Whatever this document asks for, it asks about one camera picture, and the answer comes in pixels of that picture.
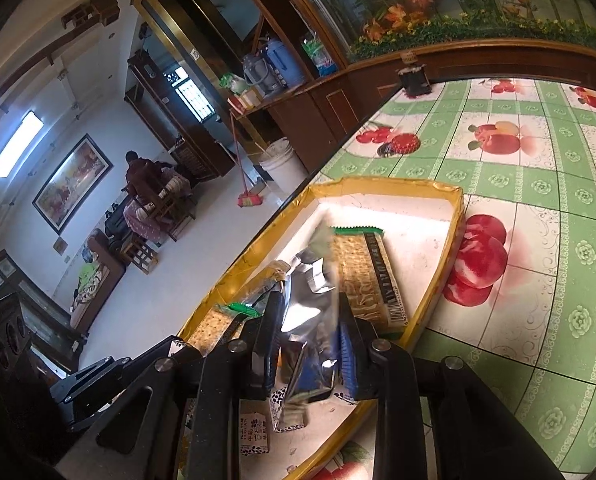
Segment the white bucket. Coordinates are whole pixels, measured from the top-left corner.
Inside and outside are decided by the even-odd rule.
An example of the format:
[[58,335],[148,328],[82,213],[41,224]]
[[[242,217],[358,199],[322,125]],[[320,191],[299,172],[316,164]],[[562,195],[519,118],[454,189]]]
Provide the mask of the white bucket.
[[286,194],[291,194],[307,177],[307,170],[286,137],[273,142],[260,156],[265,170]]

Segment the green cloth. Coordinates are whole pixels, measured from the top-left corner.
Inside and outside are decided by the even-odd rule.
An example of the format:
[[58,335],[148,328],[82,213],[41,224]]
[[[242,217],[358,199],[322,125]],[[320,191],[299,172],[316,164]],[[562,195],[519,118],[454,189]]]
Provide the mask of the green cloth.
[[91,262],[81,267],[78,274],[78,291],[81,291],[89,283],[99,266],[100,264],[98,262]]

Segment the yellow tray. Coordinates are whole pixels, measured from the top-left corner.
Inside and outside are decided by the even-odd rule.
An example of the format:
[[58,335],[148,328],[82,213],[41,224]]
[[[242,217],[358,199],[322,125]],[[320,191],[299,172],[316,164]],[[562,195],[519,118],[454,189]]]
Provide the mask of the yellow tray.
[[[405,305],[409,325],[398,344],[411,351],[453,267],[464,228],[462,189],[430,180],[350,176],[335,182],[310,184],[225,271],[178,336],[203,354],[208,353],[232,319],[217,311],[215,305],[233,301],[247,280],[272,260],[286,259],[302,249],[318,222],[318,215],[325,210],[336,226],[370,224],[385,231],[385,246],[401,295],[405,303],[407,297],[412,303]],[[400,245],[406,250],[398,250]],[[299,465],[291,466],[288,474],[283,473],[284,478],[309,478],[323,467],[374,406],[375,401],[359,402],[315,452]],[[273,436],[270,453],[273,453]],[[277,468],[273,474],[265,474],[270,480],[281,477]]]

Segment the broom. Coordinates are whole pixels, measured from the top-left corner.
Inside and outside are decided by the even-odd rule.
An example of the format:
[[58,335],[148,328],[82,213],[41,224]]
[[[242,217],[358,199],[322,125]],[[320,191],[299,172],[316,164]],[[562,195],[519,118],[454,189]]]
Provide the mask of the broom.
[[231,113],[231,133],[233,133],[233,140],[236,143],[236,156],[238,157],[238,168],[240,168],[240,174],[242,176],[242,186],[245,188],[245,192],[238,197],[239,207],[248,207],[252,205],[260,205],[262,203],[262,197],[258,193],[247,189],[247,181],[245,180],[245,170],[242,168],[242,162],[240,160],[240,150],[238,149],[238,138],[236,137],[236,119]]

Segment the metal screw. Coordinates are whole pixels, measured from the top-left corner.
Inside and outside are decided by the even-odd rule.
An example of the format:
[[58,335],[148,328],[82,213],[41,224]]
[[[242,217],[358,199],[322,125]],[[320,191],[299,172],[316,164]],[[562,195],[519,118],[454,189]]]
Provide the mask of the metal screw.
[[391,348],[391,343],[386,339],[374,339],[371,342],[371,347],[377,352],[386,352]]
[[167,372],[174,367],[175,361],[171,359],[171,357],[161,357],[160,359],[156,360],[153,364],[153,367],[158,372]]
[[464,361],[455,355],[450,355],[444,360],[444,365],[449,368],[449,370],[460,370],[464,365]]
[[234,339],[233,341],[229,341],[227,348],[229,349],[229,352],[237,354],[239,352],[244,352],[247,349],[247,343],[242,339]]

